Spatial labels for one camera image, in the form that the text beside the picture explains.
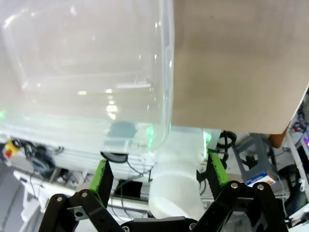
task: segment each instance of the metal bolt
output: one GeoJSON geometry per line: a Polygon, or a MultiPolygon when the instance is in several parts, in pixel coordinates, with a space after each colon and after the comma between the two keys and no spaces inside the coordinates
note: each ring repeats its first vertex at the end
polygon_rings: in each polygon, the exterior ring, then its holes
{"type": "Polygon", "coordinates": [[[231,187],[232,187],[233,189],[237,189],[237,188],[238,188],[238,184],[237,184],[237,183],[232,183],[232,184],[231,184],[231,187]]]}
{"type": "Polygon", "coordinates": [[[130,232],[130,228],[128,226],[123,226],[122,229],[125,231],[125,232],[130,232]]]}
{"type": "Polygon", "coordinates": [[[192,230],[195,227],[196,223],[191,223],[189,229],[192,230]]]}
{"type": "Polygon", "coordinates": [[[258,188],[259,190],[263,190],[263,189],[264,189],[264,186],[260,184],[260,185],[257,186],[257,188],[258,188]]]}

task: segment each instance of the wire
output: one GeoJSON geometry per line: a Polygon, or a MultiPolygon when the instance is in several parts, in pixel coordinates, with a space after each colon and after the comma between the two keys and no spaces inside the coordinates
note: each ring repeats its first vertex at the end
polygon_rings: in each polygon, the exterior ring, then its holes
{"type": "Polygon", "coordinates": [[[141,172],[139,172],[139,171],[137,171],[135,168],[133,168],[132,166],[131,166],[131,164],[129,163],[129,160],[127,159],[127,164],[129,165],[129,167],[133,170],[133,171],[135,171],[135,172],[137,172],[138,174],[141,174],[142,175],[142,173],[141,172]]]}
{"type": "Polygon", "coordinates": [[[14,193],[14,195],[13,195],[13,198],[12,198],[10,204],[9,204],[9,208],[8,208],[8,210],[6,211],[6,215],[5,215],[4,219],[3,219],[3,222],[2,222],[2,225],[1,225],[1,231],[0,231],[0,232],[4,232],[4,231],[5,231],[6,223],[8,222],[9,216],[10,216],[10,214],[11,214],[11,210],[12,210],[12,208],[13,208],[13,205],[14,205],[15,201],[16,201],[16,198],[17,198],[17,195],[18,195],[18,193],[19,193],[19,190],[20,190],[21,186],[22,186],[22,184],[20,183],[20,184],[18,185],[17,190],[15,191],[15,193],[14,193]]]}
{"type": "Polygon", "coordinates": [[[114,213],[114,215],[115,215],[119,220],[124,221],[123,219],[121,219],[121,218],[115,213],[114,206],[113,206],[113,204],[112,204],[112,201],[113,201],[113,198],[114,198],[115,193],[120,189],[120,197],[121,197],[121,206],[122,206],[122,209],[124,210],[125,214],[126,214],[130,219],[132,219],[132,216],[126,211],[126,209],[125,209],[125,207],[124,207],[123,195],[122,195],[122,187],[123,187],[123,185],[129,183],[130,181],[135,180],[135,179],[138,179],[138,178],[144,176],[144,174],[149,173],[152,169],[153,169],[153,166],[152,166],[149,170],[147,170],[147,171],[145,171],[145,172],[143,172],[143,173],[140,173],[139,175],[134,175],[134,176],[129,177],[128,180],[126,180],[125,182],[119,184],[119,185],[115,188],[114,193],[112,194],[112,197],[111,197],[111,208],[112,208],[112,212],[114,213]]]}
{"type": "Polygon", "coordinates": [[[203,195],[203,193],[204,193],[205,190],[206,190],[206,180],[204,180],[203,182],[204,182],[204,188],[203,188],[203,190],[201,191],[201,193],[199,194],[200,196],[203,195]]]}
{"type": "Polygon", "coordinates": [[[33,175],[34,175],[34,172],[30,175],[30,184],[31,184],[31,187],[32,187],[32,190],[33,190],[33,195],[34,195],[34,197],[35,198],[37,198],[37,196],[35,195],[35,191],[34,191],[34,187],[33,187],[33,184],[32,184],[32,181],[31,181],[31,178],[33,177],[33,175]]]}
{"type": "Polygon", "coordinates": [[[54,150],[53,155],[54,155],[54,156],[57,156],[57,155],[61,154],[63,151],[64,151],[64,147],[59,146],[58,149],[55,149],[55,150],[54,150]]]}
{"type": "Polygon", "coordinates": [[[228,154],[227,151],[231,146],[233,146],[235,144],[237,136],[231,131],[225,131],[224,130],[220,134],[219,138],[224,138],[224,142],[225,142],[224,144],[221,144],[221,143],[218,142],[217,148],[218,149],[224,149],[224,153],[223,153],[224,155],[223,155],[222,159],[220,159],[220,160],[221,160],[221,163],[222,163],[224,169],[226,169],[227,168],[226,161],[228,160],[228,157],[229,157],[229,154],[228,154]]]}
{"type": "MultiPolygon", "coordinates": [[[[285,191],[284,191],[284,187],[283,187],[283,183],[282,183],[282,181],[281,181],[281,179],[280,179],[279,176],[278,176],[278,179],[279,179],[279,182],[280,182],[281,187],[282,187],[282,195],[283,195],[284,197],[286,197],[285,191]]],[[[288,215],[287,215],[287,213],[286,213],[286,210],[285,210],[285,204],[284,204],[284,203],[285,203],[285,200],[283,199],[283,200],[282,200],[283,211],[284,211],[285,216],[288,217],[288,215]]]]}

